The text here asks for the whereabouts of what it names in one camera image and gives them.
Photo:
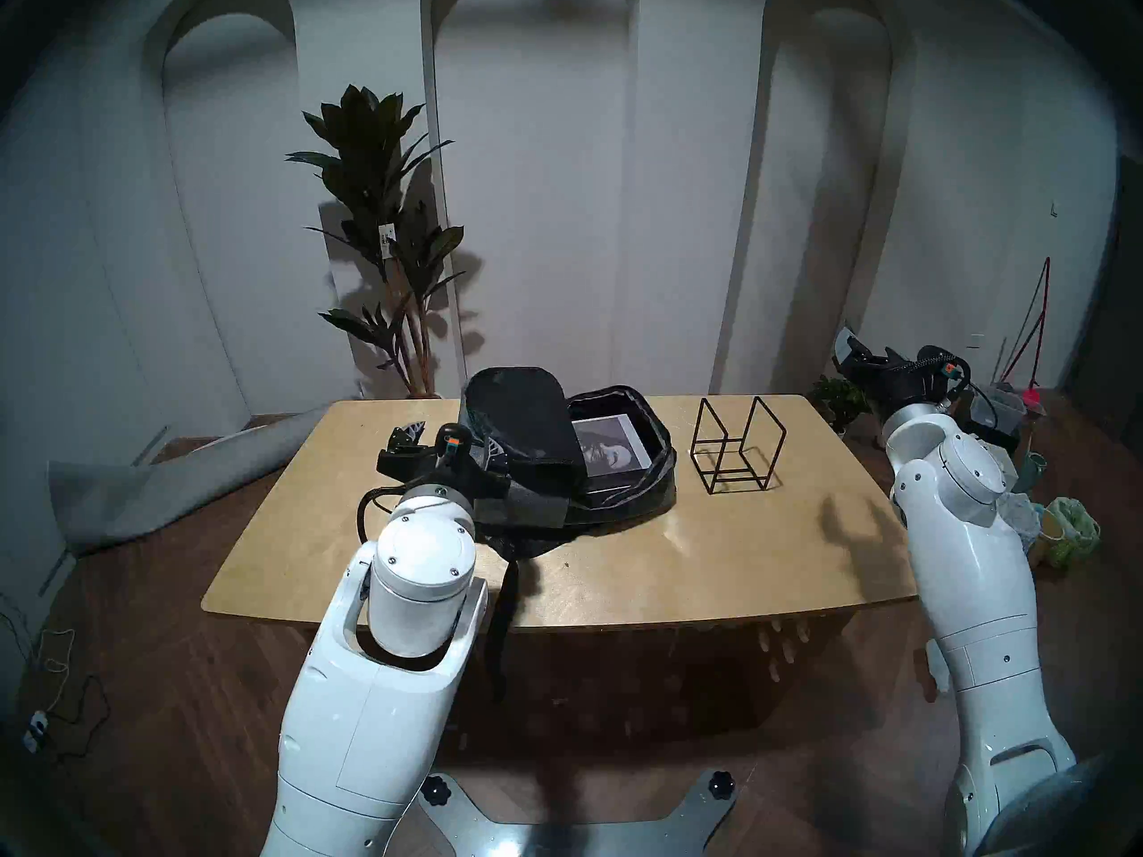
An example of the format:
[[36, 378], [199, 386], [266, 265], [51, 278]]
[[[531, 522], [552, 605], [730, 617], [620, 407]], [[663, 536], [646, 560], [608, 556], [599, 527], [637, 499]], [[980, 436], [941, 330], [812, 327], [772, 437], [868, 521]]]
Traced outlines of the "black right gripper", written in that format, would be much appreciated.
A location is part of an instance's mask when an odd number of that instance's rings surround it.
[[836, 335], [833, 365], [844, 365], [845, 379], [861, 390], [872, 413], [944, 405], [956, 401], [969, 385], [968, 363], [946, 349], [924, 346], [913, 360], [888, 346], [884, 355], [876, 355], [862, 346], [849, 326], [841, 326]]

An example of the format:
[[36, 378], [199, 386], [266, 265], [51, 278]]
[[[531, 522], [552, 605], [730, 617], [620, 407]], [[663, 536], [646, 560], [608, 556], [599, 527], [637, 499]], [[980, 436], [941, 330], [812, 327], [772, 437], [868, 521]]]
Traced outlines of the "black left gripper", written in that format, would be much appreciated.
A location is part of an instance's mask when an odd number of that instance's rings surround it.
[[465, 498], [506, 498], [510, 478], [487, 470], [509, 470], [509, 456], [498, 442], [483, 444], [480, 464], [472, 455], [473, 436], [465, 426], [440, 427], [434, 442], [422, 444], [425, 423], [394, 427], [378, 452], [377, 473], [401, 484], [407, 492], [440, 486]]

